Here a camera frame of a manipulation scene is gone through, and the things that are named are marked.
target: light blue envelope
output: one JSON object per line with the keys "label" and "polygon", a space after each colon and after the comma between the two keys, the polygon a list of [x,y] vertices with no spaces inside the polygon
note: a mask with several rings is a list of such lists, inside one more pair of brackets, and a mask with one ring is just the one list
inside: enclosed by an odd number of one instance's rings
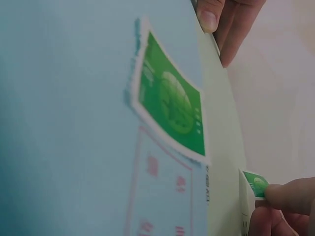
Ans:
{"label": "light blue envelope", "polygon": [[0,3],[0,235],[207,234],[206,166],[126,101],[143,15],[202,87],[189,0]]}

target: white wall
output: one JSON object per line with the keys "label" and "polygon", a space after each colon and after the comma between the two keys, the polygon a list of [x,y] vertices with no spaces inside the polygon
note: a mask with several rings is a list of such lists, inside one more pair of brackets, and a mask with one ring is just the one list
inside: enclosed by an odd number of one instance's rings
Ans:
{"label": "white wall", "polygon": [[315,176],[314,0],[267,0],[228,72],[248,169]]}

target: hand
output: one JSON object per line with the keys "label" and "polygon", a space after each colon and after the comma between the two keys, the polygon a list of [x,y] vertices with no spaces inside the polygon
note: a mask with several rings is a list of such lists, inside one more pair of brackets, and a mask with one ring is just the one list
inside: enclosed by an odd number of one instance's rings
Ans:
{"label": "hand", "polygon": [[234,59],[266,0],[198,0],[196,14],[205,32],[213,33],[223,67]]}
{"label": "hand", "polygon": [[315,177],[270,185],[265,197],[269,205],[252,213],[249,236],[315,236]]}

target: fingernail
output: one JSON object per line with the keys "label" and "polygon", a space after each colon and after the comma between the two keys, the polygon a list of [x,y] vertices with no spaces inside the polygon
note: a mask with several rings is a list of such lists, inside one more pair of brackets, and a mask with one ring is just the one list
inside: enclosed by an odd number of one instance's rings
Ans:
{"label": "fingernail", "polygon": [[197,17],[199,19],[201,27],[208,32],[214,32],[217,30],[218,21],[215,16],[210,11],[199,11],[197,13]]}

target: green stamp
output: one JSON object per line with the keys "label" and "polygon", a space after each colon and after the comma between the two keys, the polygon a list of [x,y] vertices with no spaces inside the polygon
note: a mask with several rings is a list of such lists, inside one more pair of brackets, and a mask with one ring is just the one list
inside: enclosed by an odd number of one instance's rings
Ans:
{"label": "green stamp", "polygon": [[247,182],[250,184],[250,187],[254,192],[255,197],[264,198],[265,197],[264,191],[269,184],[267,180],[263,176],[254,173],[246,171],[243,171],[243,173]]}
{"label": "green stamp", "polygon": [[167,55],[147,19],[141,21],[132,105],[166,143],[189,158],[209,164],[201,90]]}

